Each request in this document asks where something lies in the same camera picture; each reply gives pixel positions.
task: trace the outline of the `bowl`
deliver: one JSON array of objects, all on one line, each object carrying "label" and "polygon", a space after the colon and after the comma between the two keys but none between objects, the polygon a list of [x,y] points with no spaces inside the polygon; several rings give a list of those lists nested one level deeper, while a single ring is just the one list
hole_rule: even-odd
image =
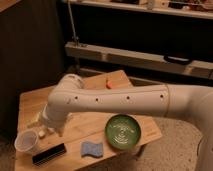
[{"label": "bowl", "polygon": [[105,126],[108,143],[116,149],[128,150],[133,148],[141,137],[138,122],[126,114],[111,117]]}]

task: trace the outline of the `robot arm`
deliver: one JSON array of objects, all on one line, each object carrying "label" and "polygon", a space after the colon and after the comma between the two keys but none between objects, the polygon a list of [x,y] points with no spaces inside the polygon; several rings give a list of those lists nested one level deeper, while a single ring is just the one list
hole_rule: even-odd
[{"label": "robot arm", "polygon": [[211,87],[155,85],[127,89],[85,90],[79,76],[68,74],[50,93],[48,103],[41,112],[40,122],[59,131],[70,112],[88,111],[148,114],[190,120],[204,135],[197,170],[213,169]]}]

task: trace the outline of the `table top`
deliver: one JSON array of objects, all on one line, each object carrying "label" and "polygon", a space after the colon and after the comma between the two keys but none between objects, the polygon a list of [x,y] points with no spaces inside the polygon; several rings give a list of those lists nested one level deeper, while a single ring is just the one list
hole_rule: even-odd
[{"label": "table top", "polygon": [[[106,80],[110,81],[112,88],[125,88],[132,86],[126,74],[122,70],[119,70],[94,77],[84,78],[85,88],[105,89]],[[43,109],[46,104],[48,94],[53,88],[54,86],[46,87],[21,94],[18,132],[27,129],[27,125],[37,115],[37,113]],[[39,146],[42,150],[64,143],[67,149],[65,154],[41,166],[35,166],[32,164],[32,156],[16,152],[15,170],[76,170],[121,153],[121,151],[113,149],[107,143],[104,134],[105,125],[108,119],[113,115],[115,114],[100,112],[73,113],[71,119],[66,123],[63,137],[59,137],[54,133],[39,140]],[[137,146],[147,144],[162,136],[161,131],[152,117],[142,115],[131,116],[138,121],[142,130],[142,136]],[[35,131],[39,131],[42,128],[35,127],[33,129]],[[93,143],[102,142],[104,149],[103,157],[98,159],[92,157],[82,158],[80,150],[81,144],[84,141],[91,141]]]},{"label": "table top", "polygon": [[21,0],[0,0],[0,12],[6,10]]}]

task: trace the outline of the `paper cup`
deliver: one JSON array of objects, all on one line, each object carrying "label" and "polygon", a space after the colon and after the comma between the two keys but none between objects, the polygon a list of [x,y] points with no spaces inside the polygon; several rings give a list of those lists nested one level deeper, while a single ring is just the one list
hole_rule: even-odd
[{"label": "paper cup", "polygon": [[39,152],[37,133],[33,130],[20,132],[16,137],[14,146],[19,152],[37,154]]}]

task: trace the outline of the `sponge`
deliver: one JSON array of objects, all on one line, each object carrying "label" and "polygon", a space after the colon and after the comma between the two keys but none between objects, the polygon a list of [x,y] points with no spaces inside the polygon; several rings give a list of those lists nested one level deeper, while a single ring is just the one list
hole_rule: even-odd
[{"label": "sponge", "polygon": [[103,143],[92,143],[85,141],[81,144],[81,157],[91,156],[95,158],[103,157]]}]

